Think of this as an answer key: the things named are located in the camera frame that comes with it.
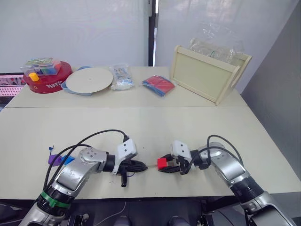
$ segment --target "round white board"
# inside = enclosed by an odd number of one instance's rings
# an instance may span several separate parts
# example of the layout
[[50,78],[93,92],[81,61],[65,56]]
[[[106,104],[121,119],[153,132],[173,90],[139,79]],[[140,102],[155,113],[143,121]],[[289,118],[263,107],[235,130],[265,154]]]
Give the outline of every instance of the round white board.
[[107,88],[113,81],[110,71],[90,67],[75,71],[66,80],[66,86],[77,93],[94,93]]

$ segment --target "wooden frame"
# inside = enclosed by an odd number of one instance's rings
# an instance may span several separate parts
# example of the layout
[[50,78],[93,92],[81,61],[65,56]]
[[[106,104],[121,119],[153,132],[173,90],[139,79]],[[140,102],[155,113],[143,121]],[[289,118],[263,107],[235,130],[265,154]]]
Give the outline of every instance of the wooden frame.
[[235,87],[251,58],[242,55],[231,65],[176,46],[171,79],[218,105]]

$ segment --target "robotic arm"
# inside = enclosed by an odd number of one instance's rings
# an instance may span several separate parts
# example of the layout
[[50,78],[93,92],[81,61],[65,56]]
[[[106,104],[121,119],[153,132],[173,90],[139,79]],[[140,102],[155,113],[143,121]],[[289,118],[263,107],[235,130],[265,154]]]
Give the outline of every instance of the robotic arm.
[[118,146],[118,154],[111,155],[92,147],[84,148],[78,157],[57,175],[53,183],[37,198],[19,226],[37,223],[42,226],[55,226],[65,218],[74,198],[79,194],[92,173],[112,172],[121,175],[121,186],[127,185],[127,171],[141,172],[146,165],[131,158],[137,155],[132,139]]
[[[249,172],[242,166],[239,160],[228,152],[221,150],[225,148],[218,142],[209,144],[211,164],[215,167],[217,174],[231,189],[241,207],[251,215],[249,224],[251,226],[296,226],[291,218],[280,208],[272,196],[255,182]],[[200,147],[198,150],[190,151],[188,146],[181,141],[172,143],[171,154],[158,159],[159,171],[166,173],[180,172],[188,173],[189,162],[193,159],[191,168],[199,167],[201,170],[209,167],[208,153]],[[174,166],[159,165],[160,161],[176,160]]]

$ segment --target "green band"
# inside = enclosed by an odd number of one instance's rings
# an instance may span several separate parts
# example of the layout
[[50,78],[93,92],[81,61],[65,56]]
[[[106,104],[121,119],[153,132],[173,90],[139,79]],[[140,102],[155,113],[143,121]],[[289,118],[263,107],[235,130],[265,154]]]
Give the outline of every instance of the green band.
[[68,208],[68,207],[70,206],[70,204],[66,204],[66,203],[63,203],[63,202],[59,202],[58,200],[51,198],[51,197],[50,197],[48,194],[46,194],[46,192],[44,192],[44,191],[41,193],[41,196],[49,202],[49,206],[50,206],[50,207],[58,206],[58,207],[62,207],[62,208]]

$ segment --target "clear plastic bag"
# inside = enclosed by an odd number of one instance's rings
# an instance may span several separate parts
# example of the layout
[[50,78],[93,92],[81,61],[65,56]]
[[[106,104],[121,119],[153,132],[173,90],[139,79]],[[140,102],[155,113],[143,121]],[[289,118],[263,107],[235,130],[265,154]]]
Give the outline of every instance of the clear plastic bag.
[[112,90],[126,90],[135,86],[127,64],[112,65],[109,70],[113,74]]
[[142,85],[149,88],[160,97],[165,97],[170,91],[175,88],[175,85],[168,79],[154,75],[142,81]]
[[231,64],[233,58],[244,52],[242,41],[227,27],[214,23],[201,23],[189,49],[205,56]]

